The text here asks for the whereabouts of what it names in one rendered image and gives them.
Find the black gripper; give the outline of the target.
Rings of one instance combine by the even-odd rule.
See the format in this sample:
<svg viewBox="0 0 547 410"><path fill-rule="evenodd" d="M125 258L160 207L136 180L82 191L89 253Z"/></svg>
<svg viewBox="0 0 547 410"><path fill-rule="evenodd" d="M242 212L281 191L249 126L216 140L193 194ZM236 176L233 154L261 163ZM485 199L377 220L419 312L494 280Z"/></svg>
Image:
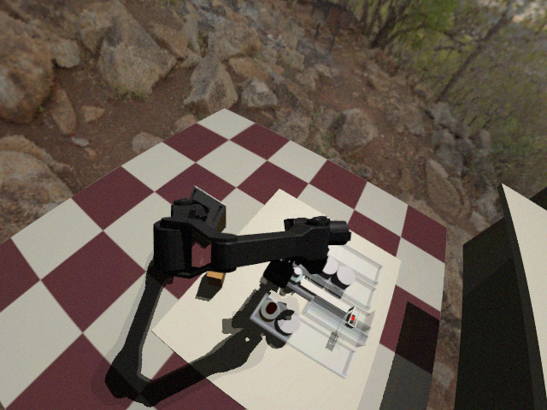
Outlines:
<svg viewBox="0 0 547 410"><path fill-rule="evenodd" d="M293 273L295 272L295 269L293 269L294 266L292 264L299 258L300 257L298 256L294 256L290 258L285 258L285 260L282 259L282 261L270 261L263 273L263 277L271 283L275 284L276 286L280 287L281 289L285 288L291 280ZM288 263L288 261L290 262Z"/></svg>

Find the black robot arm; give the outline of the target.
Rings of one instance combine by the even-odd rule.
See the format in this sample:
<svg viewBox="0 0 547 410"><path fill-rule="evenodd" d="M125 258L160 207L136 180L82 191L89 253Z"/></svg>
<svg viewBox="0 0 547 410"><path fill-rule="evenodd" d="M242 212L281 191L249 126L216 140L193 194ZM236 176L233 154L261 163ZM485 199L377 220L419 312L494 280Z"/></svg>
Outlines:
<svg viewBox="0 0 547 410"><path fill-rule="evenodd" d="M285 231L236 236L219 233L206 224L209 208L196 200L174 200L171 217L153 225L155 269L169 276L194 278L207 271L228 273L246 267L294 256L310 274L322 273L328 260L328 245L345 245L352 232L345 221L326 216L284 220ZM191 266L192 233L211 241L211 262Z"/></svg>

